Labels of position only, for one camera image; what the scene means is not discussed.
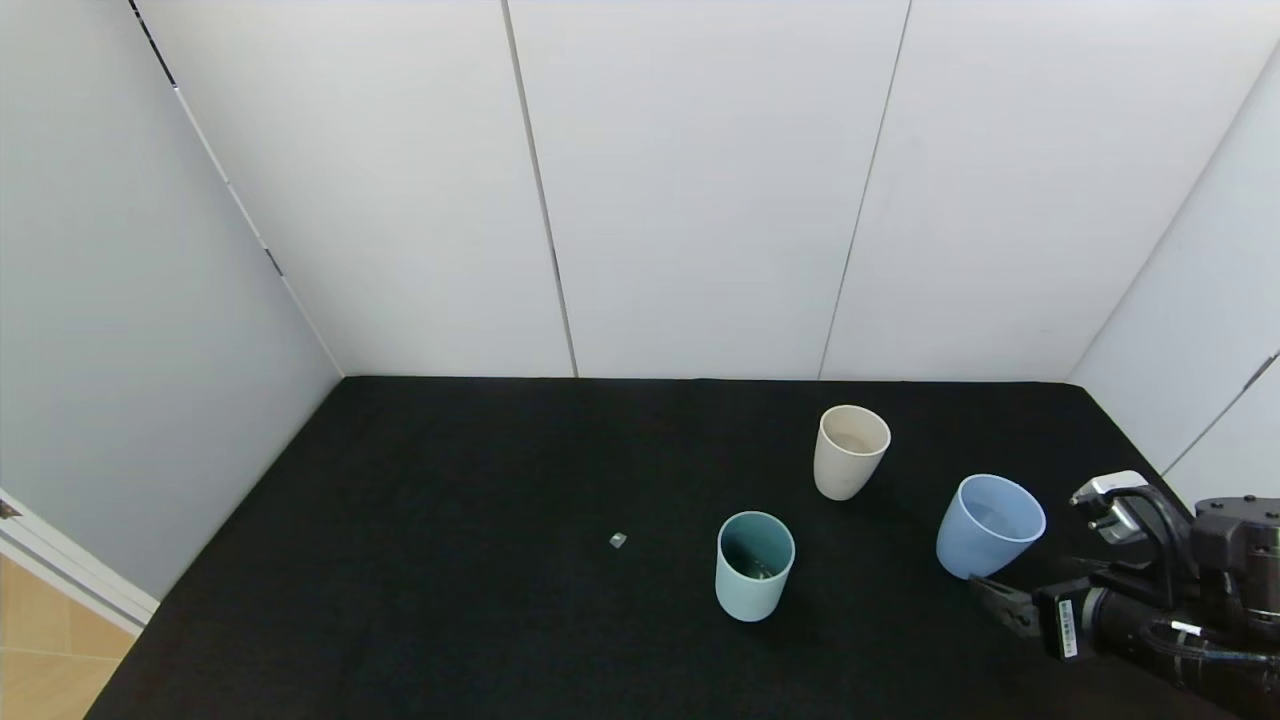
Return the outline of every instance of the beige cup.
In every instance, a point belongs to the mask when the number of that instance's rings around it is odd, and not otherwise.
[[[832,500],[849,500],[863,489],[888,450],[888,423],[856,405],[837,405],[822,414],[813,451],[813,482]]]

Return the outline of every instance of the white wall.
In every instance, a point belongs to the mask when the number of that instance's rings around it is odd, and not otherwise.
[[[1280,56],[1272,54],[1212,164],[1071,382],[1164,471],[1277,350]],[[1203,488],[1175,489],[1192,500]]]
[[[818,374],[906,0],[515,0],[588,377]]]
[[[0,486],[160,597],[338,373],[128,3],[0,15]]]
[[[1272,365],[1165,473],[1188,506],[1206,497],[1280,497],[1280,365]]]
[[[915,0],[823,378],[1065,379],[1280,3]]]
[[[344,369],[572,373],[499,0],[141,6]],[[511,1],[581,374],[1065,379],[1280,37],[909,8]]]
[[[141,0],[348,374],[570,375],[498,0]]]

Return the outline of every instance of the cup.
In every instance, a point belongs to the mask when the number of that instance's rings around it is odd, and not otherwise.
[[[1020,484],[1000,475],[969,475],[938,528],[938,562],[947,573],[986,578],[1044,534],[1044,509]]]
[[[756,510],[733,515],[716,537],[716,600],[735,620],[764,620],[778,606],[795,559],[796,542],[782,520]]]
[[[813,482],[831,500],[849,500],[863,489],[888,450],[888,423],[856,405],[837,405],[818,421]]]

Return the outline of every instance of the light blue cup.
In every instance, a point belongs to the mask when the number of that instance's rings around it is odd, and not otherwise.
[[[960,579],[986,578],[1044,534],[1044,509],[1000,475],[969,475],[938,528],[938,562]]]
[[[768,512],[748,510],[716,537],[716,600],[735,620],[756,623],[778,606],[796,559],[791,530]]]

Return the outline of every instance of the cup rim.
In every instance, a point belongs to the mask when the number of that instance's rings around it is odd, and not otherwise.
[[[760,515],[768,518],[769,520],[777,523],[778,527],[782,528],[782,532],[787,534],[787,541],[791,543],[791,557],[787,559],[787,566],[778,570],[776,575],[772,575],[769,578],[749,578],[739,573],[737,568],[730,565],[728,560],[724,560],[724,528],[727,528],[728,524],[732,523],[733,520],[737,520],[739,518],[742,518],[745,515]],[[788,528],[786,523],[778,520],[773,515],[769,515],[763,510],[744,510],[741,512],[735,512],[733,515],[730,515],[728,519],[721,523],[721,529],[718,533],[716,533],[716,557],[723,560],[724,566],[728,568],[730,573],[733,573],[733,575],[741,580],[746,580],[749,583],[773,583],[777,582],[778,578],[785,578],[791,571],[791,565],[794,565],[796,561],[796,538],[791,536],[791,528]]]
[[[1000,480],[1000,482],[1002,482],[1002,483],[1012,487],[1018,492],[1023,493],[1024,496],[1027,496],[1027,498],[1032,501],[1032,505],[1036,506],[1036,512],[1039,514],[1039,520],[1041,520],[1039,521],[1039,528],[1037,528],[1036,532],[1033,534],[1030,534],[1029,537],[1011,538],[1009,536],[1002,536],[1002,534],[997,533],[996,530],[992,530],[987,525],[983,525],[982,523],[979,523],[978,519],[973,516],[973,512],[969,512],[969,507],[964,502],[964,488],[965,488],[965,486],[969,484],[969,480],[975,480],[978,478],[992,478],[995,480]],[[960,510],[965,514],[965,518],[969,518],[969,520],[979,530],[987,533],[991,537],[1000,538],[1000,539],[1002,539],[1005,542],[1014,542],[1014,543],[1019,543],[1019,544],[1036,542],[1036,541],[1038,541],[1041,538],[1041,536],[1044,534],[1044,529],[1048,527],[1048,520],[1044,518],[1044,507],[1042,507],[1041,503],[1039,503],[1039,501],[1036,500],[1036,496],[1032,495],[1030,491],[1028,491],[1023,486],[1015,483],[1014,480],[1010,480],[1009,478],[1006,478],[1004,475],[996,475],[996,474],[992,474],[992,473],[974,473],[973,475],[969,475],[968,478],[960,480],[960,486],[956,487],[956,500],[960,501],[959,502]]]
[[[841,447],[838,442],[831,439],[831,436],[827,434],[827,415],[831,415],[836,410],[859,410],[874,418],[876,421],[879,423],[882,428],[884,428],[884,445],[879,446],[873,452],[854,452],[852,450],[845,450],[844,447]],[[876,411],[868,410],[861,405],[835,405],[832,407],[828,407],[827,411],[822,414],[822,419],[818,420],[818,432],[822,433],[822,439],[827,441],[827,445],[835,447],[836,450],[844,452],[845,455],[851,455],[854,457],[876,457],[877,455],[882,455],[886,450],[888,450],[890,443],[893,442],[893,430],[890,429],[888,423],[884,421],[884,418],[881,418],[879,415],[876,414]]]

